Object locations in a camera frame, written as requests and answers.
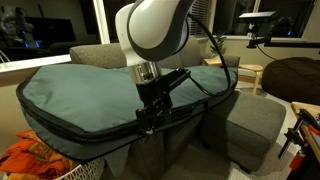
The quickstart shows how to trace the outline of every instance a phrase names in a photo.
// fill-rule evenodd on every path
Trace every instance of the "patterned cloth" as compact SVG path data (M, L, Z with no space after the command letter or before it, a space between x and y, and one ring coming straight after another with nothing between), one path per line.
M33 130L23 131L17 136L21 140L0 159L0 171L11 173L9 180L55 179L78 165L46 146Z

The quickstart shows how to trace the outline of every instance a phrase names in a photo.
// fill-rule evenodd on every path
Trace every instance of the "black cable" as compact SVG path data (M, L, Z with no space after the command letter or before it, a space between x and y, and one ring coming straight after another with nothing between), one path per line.
M26 17L29 17L27 10L25 10L25 9L23 9L23 8L20 8L20 9L22 9L22 10L24 11Z
M41 17L44 18L43 11L40 4L38 4L38 9L40 11Z
M264 55L266 55L267 57L269 57L269 58L271 58L271 59L273 59L273 60L276 60L276 61L279 60L279 59L276 59L276 58L274 58L274 57L272 57L272 56L269 56L267 53L265 53L264 51L262 51L262 49L259 47L259 45L257 45L257 47L258 47L258 49L259 49Z
M194 20L196 23L198 23L201 28L204 30L204 32L207 34L207 36L209 37L210 41L212 42L212 44L214 45L214 47L216 48L217 50L217 53L219 54L219 57L220 57L220 60L222 62L222 67L223 67L223 70L225 72L225 75L227 77L227 81L228 81L228 86L227 88L224 90L224 91L221 91L219 93L216 93L216 94L212 94L210 93L209 91L207 91L206 89L204 89L196 80L194 80L192 77L189 76L189 78L192 80L193 83L195 83L195 85L202 91L204 92L205 94L211 96L211 97L217 97L217 96L223 96L225 95L229 88L231 87L231 79L230 79L230 74L229 74L229 71L228 71L228 68L227 68L227 64L224 60L224 57L222 56L221 54L221 51L218 47L218 44L217 42L215 41L214 37L212 36L211 32L209 31L209 29L199 20L197 19L195 16L193 16L192 14L188 13L188 17L190 17L192 20Z

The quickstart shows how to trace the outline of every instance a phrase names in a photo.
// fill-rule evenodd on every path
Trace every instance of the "gray ottoman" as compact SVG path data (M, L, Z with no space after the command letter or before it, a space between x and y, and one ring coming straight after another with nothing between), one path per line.
M235 91L204 114L200 139L246 172L256 171L275 143L285 115L285 107L273 100Z

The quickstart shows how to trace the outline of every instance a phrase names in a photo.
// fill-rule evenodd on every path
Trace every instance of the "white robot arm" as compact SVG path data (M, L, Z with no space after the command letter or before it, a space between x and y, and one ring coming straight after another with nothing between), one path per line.
M195 0L137 0L116 15L116 29L144 108L137 110L142 136L153 133L158 116L170 120L169 92L190 75L177 69L161 76L156 63L180 51L188 39L186 17Z
M156 63L180 51L188 40L186 22L195 0L138 0L116 15L121 48L136 84L161 75Z

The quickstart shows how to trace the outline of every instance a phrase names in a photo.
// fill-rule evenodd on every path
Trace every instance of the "black bracket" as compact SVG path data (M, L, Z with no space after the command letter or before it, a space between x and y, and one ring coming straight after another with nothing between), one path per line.
M148 84L137 84L144 108L136 110L140 137L153 134L153 129L161 120L170 121L172 101L170 92L190 77L190 71L176 69Z
M307 110L301 109L298 115L299 115L299 117L298 117L298 120L297 120L296 124L294 125L294 127L288 128L288 132L285 133L287 140L278 155L279 159L283 156L284 152L288 149L291 142L294 144L298 144L302 150L305 149L306 143L300 137L299 132L298 132L302 122L304 122L307 125L313 126L318 131L320 130L319 124L317 123L315 118Z

